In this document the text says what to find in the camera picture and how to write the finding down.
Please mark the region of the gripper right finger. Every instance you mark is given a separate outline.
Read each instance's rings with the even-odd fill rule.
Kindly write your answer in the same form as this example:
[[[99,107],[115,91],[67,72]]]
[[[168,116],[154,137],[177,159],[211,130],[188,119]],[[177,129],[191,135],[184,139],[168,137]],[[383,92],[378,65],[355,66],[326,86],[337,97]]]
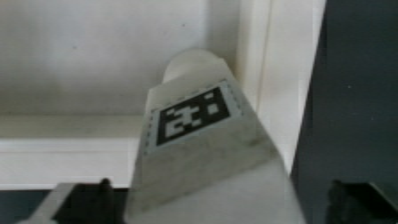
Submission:
[[[398,224],[398,189],[376,182],[332,181],[324,224]]]

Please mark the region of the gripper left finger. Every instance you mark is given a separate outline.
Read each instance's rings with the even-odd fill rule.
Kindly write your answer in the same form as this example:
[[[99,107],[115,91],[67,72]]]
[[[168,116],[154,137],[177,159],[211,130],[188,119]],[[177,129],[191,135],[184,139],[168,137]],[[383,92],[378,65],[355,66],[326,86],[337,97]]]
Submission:
[[[95,183],[60,183],[15,224],[125,224],[109,179]]]

